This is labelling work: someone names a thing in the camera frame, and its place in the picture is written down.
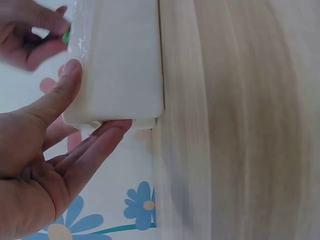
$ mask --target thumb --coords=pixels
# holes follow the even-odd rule
[[[18,111],[35,117],[40,124],[47,128],[73,102],[79,92],[81,80],[81,64],[72,59],[65,65],[60,81],[51,91]]]
[[[32,1],[24,1],[24,9],[18,11],[20,20],[32,27],[42,28],[62,35],[68,31],[70,23],[60,13],[45,8]]]

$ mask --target flower center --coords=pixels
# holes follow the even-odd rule
[[[50,240],[72,240],[72,234],[69,229],[62,224],[52,224],[48,229]]]
[[[146,209],[146,210],[152,210],[152,209],[155,208],[155,206],[156,206],[156,204],[155,204],[153,201],[145,201],[145,202],[143,203],[143,207],[144,207],[144,209]]]

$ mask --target wood grain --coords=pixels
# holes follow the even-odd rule
[[[319,1],[159,7],[159,239],[320,239]]]

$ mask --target white plastic container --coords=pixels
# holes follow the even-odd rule
[[[157,0],[77,0],[68,58],[81,62],[83,79],[67,124],[133,119],[133,128],[153,128],[164,108]]]

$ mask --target finger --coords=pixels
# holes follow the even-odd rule
[[[17,20],[33,27],[47,29],[57,35],[63,35],[70,27],[70,23],[60,13],[62,9],[59,10],[60,12],[55,12],[34,1],[22,1],[19,8],[23,10],[17,9]]]
[[[75,99],[82,80],[82,67],[77,60],[70,60],[63,76],[57,85],[46,95],[18,110],[34,118],[34,120],[48,128]]]
[[[36,46],[24,44],[15,38],[10,39],[10,48],[2,55],[11,65],[34,72],[45,60],[67,50],[68,46],[60,40],[51,40]]]
[[[105,159],[115,150],[131,127],[131,123],[131,121],[124,121],[122,125],[104,132],[67,170],[63,179],[71,198],[80,193]]]
[[[51,158],[50,160],[46,161],[48,164],[51,164],[52,166],[56,166],[59,164],[63,159],[65,159],[66,155],[59,155],[55,156],[54,158]]]
[[[82,142],[82,134],[81,131],[76,131],[70,136],[68,136],[67,141],[67,149],[68,151],[72,151]]]
[[[50,40],[40,44],[27,55],[26,69],[35,71],[44,61],[66,51],[68,46],[60,40]]]
[[[104,133],[112,128],[130,128],[132,124],[131,120],[117,120],[104,123],[96,131],[94,131],[86,140],[78,145],[72,152],[67,153],[65,159],[63,159],[56,167],[55,170],[61,176],[64,176],[67,170],[94,144],[94,142],[100,138]]]
[[[61,17],[63,17],[67,11],[68,7],[67,6],[61,6],[59,7],[55,12],[60,14]],[[48,36],[46,36],[43,40],[44,41],[48,41],[48,40],[57,40],[58,38],[61,38],[61,35],[57,35],[57,34],[54,34],[53,32],[50,32],[48,34]]]
[[[68,126],[64,122],[54,122],[46,130],[45,138],[41,148],[42,151],[45,152],[54,145],[60,143],[66,137],[78,131],[78,129]]]

